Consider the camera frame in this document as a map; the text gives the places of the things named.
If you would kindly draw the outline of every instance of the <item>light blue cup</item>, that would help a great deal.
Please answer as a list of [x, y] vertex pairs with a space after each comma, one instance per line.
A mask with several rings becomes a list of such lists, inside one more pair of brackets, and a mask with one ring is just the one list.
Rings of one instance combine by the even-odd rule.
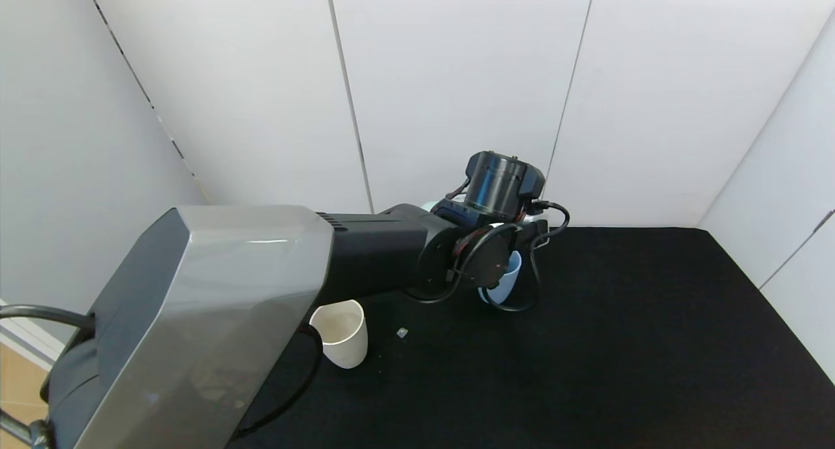
[[[503, 303], [506, 298], [510, 295], [510, 291], [513, 290], [513, 286], [516, 285], [516, 278], [519, 277], [519, 270], [522, 269], [522, 255], [519, 252], [514, 251], [510, 253], [510, 260], [508, 261], [508, 269], [507, 273], [502, 275], [502, 278], [498, 280], [498, 286], [493, 289], [488, 289], [487, 294], [490, 294], [490, 298], [492, 298], [493, 302], [495, 303]], [[487, 298], [484, 297], [484, 290], [483, 288], [478, 288], [478, 296], [484, 302], [487, 302]]]

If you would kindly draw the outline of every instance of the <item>wooden floor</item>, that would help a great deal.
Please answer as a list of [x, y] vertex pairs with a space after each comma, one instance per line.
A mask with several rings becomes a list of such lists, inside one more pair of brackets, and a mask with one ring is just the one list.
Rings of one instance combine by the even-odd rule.
[[[47, 405], [38, 397], [46, 375], [47, 371], [0, 344], [0, 407], [24, 423], [47, 416]], [[0, 431], [0, 449], [25, 447]]]

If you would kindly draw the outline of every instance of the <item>black table surface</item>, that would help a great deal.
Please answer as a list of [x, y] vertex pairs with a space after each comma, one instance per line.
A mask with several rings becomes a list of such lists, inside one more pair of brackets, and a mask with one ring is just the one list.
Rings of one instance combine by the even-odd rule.
[[[835, 448], [835, 386], [707, 232], [571, 228], [537, 259], [524, 313], [474, 291], [361, 300], [366, 360], [323, 361], [292, 409], [232, 446]], [[533, 284], [526, 262], [509, 303]], [[245, 422], [313, 353], [290, 342]]]

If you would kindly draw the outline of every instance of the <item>panel seam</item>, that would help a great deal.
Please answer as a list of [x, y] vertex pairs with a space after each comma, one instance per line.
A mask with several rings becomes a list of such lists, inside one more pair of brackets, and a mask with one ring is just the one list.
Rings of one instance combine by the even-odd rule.
[[571, 77], [569, 78], [569, 87], [566, 89], [566, 100], [563, 102], [563, 110], [560, 113], [560, 122], [557, 125], [557, 134], [554, 136], [554, 146], [551, 148], [551, 160], [548, 163], [548, 170], [545, 173], [545, 184], [543, 184], [542, 192], [545, 193], [545, 187], [548, 185], [548, 180], [551, 178], [551, 167], [554, 166], [554, 155], [557, 153], [557, 142], [560, 140], [560, 131], [563, 129], [563, 121], [566, 118], [566, 108], [569, 105], [569, 98], [571, 96], [571, 86], [573, 78], [577, 72], [577, 63], [579, 62], [579, 54], [583, 48], [583, 38], [585, 38], [585, 29], [588, 25], [588, 15], [591, 15], [591, 3], [594, 0], [588, 0], [588, 8], [585, 9], [585, 18], [583, 19], [583, 30], [579, 33], [579, 42], [577, 44], [577, 53], [575, 54], [575, 62], [571, 68]]
[[337, 53], [339, 63], [342, 66], [342, 79], [345, 82], [345, 93], [348, 99], [348, 109], [351, 111], [351, 122], [354, 129], [354, 137], [357, 140], [357, 151], [360, 155], [360, 166], [363, 169], [363, 181], [365, 182], [366, 196], [368, 196], [368, 208], [371, 214], [374, 213], [374, 202], [371, 196], [371, 184], [368, 182], [368, 170], [366, 169], [365, 154], [363, 152], [363, 140], [360, 138], [360, 128], [357, 124], [357, 110], [354, 108], [354, 98], [351, 93], [351, 83], [348, 80], [348, 69], [345, 65], [345, 53], [342, 50], [342, 38], [339, 35], [339, 24], [337, 23], [337, 10], [333, 6], [333, 0], [327, 0], [328, 8], [331, 9], [331, 23], [333, 24], [333, 36], [337, 41]]

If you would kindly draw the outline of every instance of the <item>black cable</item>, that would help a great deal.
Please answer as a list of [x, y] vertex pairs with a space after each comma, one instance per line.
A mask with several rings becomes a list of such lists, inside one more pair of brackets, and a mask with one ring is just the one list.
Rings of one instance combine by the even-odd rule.
[[27, 447], [32, 446], [32, 432], [30, 432], [29, 426], [26, 423], [19, 422], [2, 408], [0, 408], [0, 430], [8, 432]]
[[553, 208], [553, 209], [556, 209], [556, 210], [562, 212], [563, 215], [566, 216], [566, 218], [564, 218], [563, 223], [560, 224], [560, 226], [558, 228], [556, 228], [556, 229], [554, 229], [550, 232], [544, 232], [544, 233], [541, 233], [540, 235], [537, 235], [537, 237], [535, 237], [534, 240], [532, 240], [531, 243], [530, 243], [530, 247], [528, 248], [528, 257], [530, 258], [531, 270], [533, 270], [533, 272], [534, 272], [534, 282], [536, 283], [536, 286], [535, 286], [535, 289], [534, 289], [534, 294], [531, 297], [530, 301], [528, 301], [528, 303], [525, 303], [524, 305], [514, 307], [514, 306], [504, 305], [504, 304], [501, 304], [501, 303], [498, 303], [498, 302], [494, 301], [493, 298], [490, 297], [489, 291], [484, 291], [484, 293], [482, 294], [483, 297], [484, 297], [484, 300], [486, 300], [491, 306], [496, 307], [496, 309], [499, 309], [499, 310], [504, 310], [504, 312], [524, 312], [525, 310], [531, 309], [531, 307], [533, 307], [537, 303], [539, 303], [539, 295], [540, 295], [540, 292], [542, 290], [542, 279], [539, 276], [539, 268], [536, 265], [536, 256], [534, 255], [534, 250], [537, 249], [537, 247], [538, 247], [538, 245], [541, 241], [545, 241], [548, 238], [554, 237], [555, 235], [558, 235], [558, 234], [562, 233], [567, 228], [567, 226], [569, 225], [569, 220], [571, 219], [571, 216], [570, 216], [569, 212], [567, 211], [567, 209], [563, 208], [563, 206], [558, 205], [555, 202], [540, 201], [540, 202], [536, 202], [536, 203], [539, 204], [539, 208], [545, 208], [545, 209]]
[[[80, 313], [42, 305], [19, 304], [0, 306], [0, 319], [15, 317], [42, 318], [50, 322], [72, 325], [90, 333], [95, 333], [96, 330], [95, 318], [89, 315], [81, 315]], [[2, 408], [0, 408], [0, 430], [8, 432], [24, 444], [29, 446], [33, 445], [30, 427], [13, 418], [11, 414], [6, 413]]]
[[4, 305], [0, 307], [0, 318], [27, 317], [42, 318], [50, 322], [72, 325], [78, 329], [95, 332], [95, 318], [68, 310], [43, 305]]
[[322, 336], [310, 324], [299, 325], [299, 328], [296, 330], [296, 332], [307, 334], [307, 336], [310, 336], [311, 338], [316, 340], [316, 360], [313, 361], [313, 369], [311, 369], [311, 372], [307, 375], [305, 381], [301, 383], [301, 386], [296, 390], [296, 392], [292, 396], [290, 396], [289, 399], [287, 399], [286, 402], [284, 402], [277, 409], [271, 411], [270, 413], [267, 413], [265, 416], [257, 420], [257, 422], [253, 423], [251, 426], [241, 428], [238, 431], [235, 431], [235, 435], [232, 437], [233, 440], [253, 434], [253, 432], [258, 431], [260, 428], [262, 428], [262, 426], [272, 422], [272, 420], [284, 414], [285, 411], [290, 410], [290, 407], [292, 407], [292, 405], [295, 404], [299, 398], [301, 398], [302, 394], [305, 393], [307, 387], [309, 387], [310, 384], [313, 383], [313, 378], [316, 377], [316, 372], [319, 371], [319, 365], [321, 365], [322, 363], [322, 354], [324, 354], [325, 352], [324, 345], [322, 344]]
[[464, 188], [468, 187], [469, 182], [470, 182], [470, 179], [469, 179], [469, 178], [468, 178], [468, 179], [465, 179], [465, 180], [464, 180], [464, 182], [460, 185], [460, 187], [457, 187], [457, 188], [456, 188], [454, 191], [452, 191], [451, 193], [447, 193], [447, 196], [445, 196], [445, 198], [447, 198], [447, 199], [453, 199], [453, 197], [459, 196], [461, 193], [463, 193]]
[[409, 291], [404, 290], [403, 292], [406, 294], [406, 296], [411, 298], [411, 300], [414, 300], [418, 303], [439, 303], [439, 302], [442, 302], [444, 300], [447, 300], [448, 298], [451, 297], [451, 295], [454, 294], [454, 292], [459, 287], [459, 284], [461, 283], [461, 277], [463, 276], [463, 272], [467, 270], [467, 265], [469, 265], [470, 259], [473, 256], [475, 256], [475, 253], [478, 250], [480, 250], [481, 247], [483, 247], [486, 243], [488, 243], [488, 241], [492, 240], [492, 238], [494, 238], [497, 235], [499, 235], [500, 233], [502, 233], [504, 231], [507, 231], [507, 230], [510, 230], [510, 229], [518, 230], [518, 229], [520, 229], [520, 227], [516, 224], [502, 224], [500, 226], [496, 226], [495, 228], [492, 228], [487, 233], [482, 235], [482, 237], [478, 238], [475, 245], [472, 246], [472, 250], [470, 250], [468, 252], [467, 256], [465, 256], [465, 258], [463, 259], [461, 267], [460, 268], [454, 268], [454, 270], [457, 270], [457, 276], [455, 278], [455, 282], [453, 283], [453, 285], [451, 285], [443, 294], [439, 295], [438, 297], [429, 298], [429, 300], [427, 300], [426, 298], [420, 298], [420, 297], [417, 297], [414, 294], [410, 294]]

